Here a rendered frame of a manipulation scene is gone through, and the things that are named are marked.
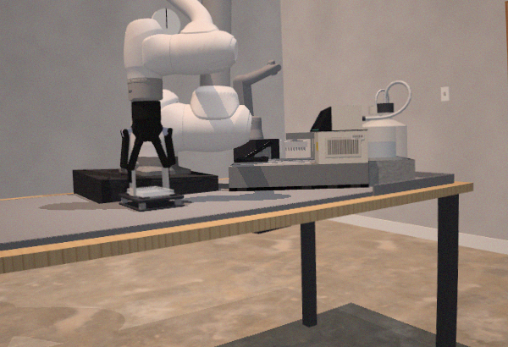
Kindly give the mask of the white plastic bottle with black cap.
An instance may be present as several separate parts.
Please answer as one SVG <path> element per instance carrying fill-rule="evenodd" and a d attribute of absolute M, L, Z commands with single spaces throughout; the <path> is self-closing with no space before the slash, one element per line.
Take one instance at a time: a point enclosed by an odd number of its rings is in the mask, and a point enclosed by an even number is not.
<path fill-rule="evenodd" d="M 378 116 L 394 112 L 394 103 L 378 103 Z M 367 129 L 368 161 L 407 160 L 407 125 L 393 120 L 380 119 Z"/>

